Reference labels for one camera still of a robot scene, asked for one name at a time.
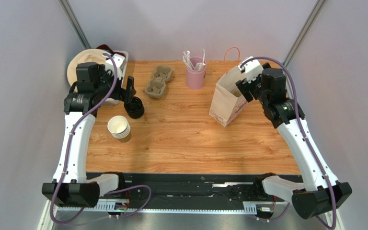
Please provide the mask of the brown paper cup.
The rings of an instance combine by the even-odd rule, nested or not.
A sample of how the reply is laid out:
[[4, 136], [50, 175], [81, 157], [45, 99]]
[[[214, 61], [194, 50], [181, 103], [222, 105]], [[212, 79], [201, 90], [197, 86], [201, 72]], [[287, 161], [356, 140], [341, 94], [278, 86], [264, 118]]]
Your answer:
[[107, 129], [112, 134], [121, 135], [130, 132], [130, 124], [124, 116], [118, 115], [108, 121]]

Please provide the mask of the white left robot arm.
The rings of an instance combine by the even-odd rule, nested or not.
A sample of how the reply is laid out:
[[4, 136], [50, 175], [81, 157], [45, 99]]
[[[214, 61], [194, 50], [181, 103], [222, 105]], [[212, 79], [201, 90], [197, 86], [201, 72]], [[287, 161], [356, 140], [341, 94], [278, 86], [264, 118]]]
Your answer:
[[76, 77], [64, 99], [65, 135], [60, 160], [52, 181], [43, 183], [42, 194], [58, 207], [91, 208], [119, 183], [117, 173], [87, 179], [88, 144], [98, 108], [107, 98], [128, 103], [136, 91], [133, 77], [128, 78], [126, 89], [122, 87], [118, 64], [81, 63], [76, 67]]

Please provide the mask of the white paper takeout bag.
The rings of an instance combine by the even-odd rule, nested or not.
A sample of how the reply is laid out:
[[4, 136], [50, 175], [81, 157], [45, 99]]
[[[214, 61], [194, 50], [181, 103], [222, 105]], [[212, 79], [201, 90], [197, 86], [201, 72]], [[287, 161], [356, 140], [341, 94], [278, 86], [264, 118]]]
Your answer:
[[228, 126], [247, 106], [244, 96], [237, 98], [231, 91], [238, 89], [235, 83], [246, 78], [238, 66], [227, 69], [216, 83], [209, 115], [223, 127]]

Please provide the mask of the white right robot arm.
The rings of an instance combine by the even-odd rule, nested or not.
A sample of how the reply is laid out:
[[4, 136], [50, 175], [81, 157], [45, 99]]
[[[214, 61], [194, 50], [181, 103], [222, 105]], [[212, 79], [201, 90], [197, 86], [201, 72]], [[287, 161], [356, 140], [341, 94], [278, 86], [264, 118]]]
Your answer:
[[256, 177], [257, 196], [277, 196], [290, 202], [297, 214], [309, 219], [339, 208], [352, 194], [348, 182], [340, 182], [327, 166], [313, 142], [304, 113], [286, 96], [286, 76], [281, 69], [257, 66], [241, 68], [246, 78], [236, 86], [250, 102], [259, 101], [264, 115], [280, 133], [301, 172], [303, 182], [296, 183], [274, 173]]

